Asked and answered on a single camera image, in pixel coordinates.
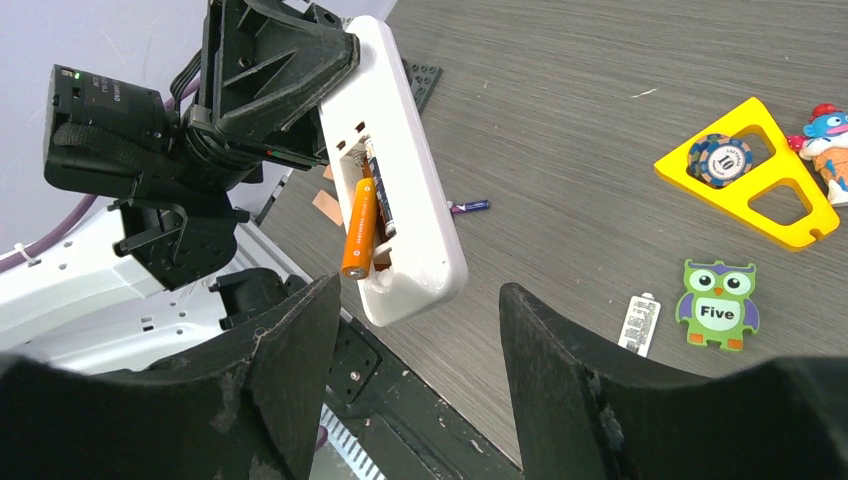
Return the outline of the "white remote battery cover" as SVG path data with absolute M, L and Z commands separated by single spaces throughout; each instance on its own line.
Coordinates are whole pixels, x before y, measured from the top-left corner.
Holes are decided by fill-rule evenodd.
M 661 311 L 653 294 L 643 292 L 630 298 L 617 344 L 643 358 L 648 357 L 650 345 Z

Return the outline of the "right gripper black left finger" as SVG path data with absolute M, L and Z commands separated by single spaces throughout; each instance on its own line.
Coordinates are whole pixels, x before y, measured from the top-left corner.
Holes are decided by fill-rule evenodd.
M 306 479 L 340 313 L 322 276 L 141 371 L 1 358 L 5 479 Z

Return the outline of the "white remote control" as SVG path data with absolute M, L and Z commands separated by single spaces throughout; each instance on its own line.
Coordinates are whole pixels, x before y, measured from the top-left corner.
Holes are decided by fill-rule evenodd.
M 369 15 L 345 33 L 360 46 L 360 62 L 319 105 L 319 118 L 344 226 L 351 226 L 357 158 L 374 156 L 395 235 L 375 243 L 388 268 L 358 281 L 370 323 L 385 327 L 453 300 L 468 268 L 420 115 L 390 27 Z

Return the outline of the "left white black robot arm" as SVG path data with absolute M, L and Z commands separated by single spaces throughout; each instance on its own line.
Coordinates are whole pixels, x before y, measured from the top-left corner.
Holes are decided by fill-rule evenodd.
M 2 351 L 225 267 L 250 218 L 231 190 L 259 183 L 268 163 L 327 163 L 317 108 L 360 59 L 359 39 L 321 7 L 211 1 L 201 46 L 169 100 L 55 66 L 44 176 L 84 199 L 50 247 L 2 260 Z

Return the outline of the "dark small battery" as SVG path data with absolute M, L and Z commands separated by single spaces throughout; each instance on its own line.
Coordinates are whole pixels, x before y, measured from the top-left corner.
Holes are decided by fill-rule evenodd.
M 374 180 L 377 200 L 380 205 L 380 212 L 384 223 L 385 235 L 392 238 L 396 234 L 396 224 L 391 211 L 390 203 L 385 189 L 383 176 L 380 172 L 379 163 L 374 149 L 373 140 L 368 137 L 365 141 L 366 164 Z

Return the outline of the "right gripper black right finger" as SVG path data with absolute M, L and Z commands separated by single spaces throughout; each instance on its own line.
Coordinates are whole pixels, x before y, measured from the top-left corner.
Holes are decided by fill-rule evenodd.
M 719 378 L 626 350 L 516 283 L 502 349 L 528 479 L 843 479 L 847 361 L 778 357 Z

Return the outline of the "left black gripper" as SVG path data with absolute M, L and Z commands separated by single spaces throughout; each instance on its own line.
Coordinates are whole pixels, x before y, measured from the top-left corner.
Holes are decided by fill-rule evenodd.
M 340 18 L 320 6 L 212 1 L 204 35 L 199 91 L 178 138 L 187 181 L 227 191 L 259 180 L 265 161 L 328 164 L 317 108 L 360 61 Z

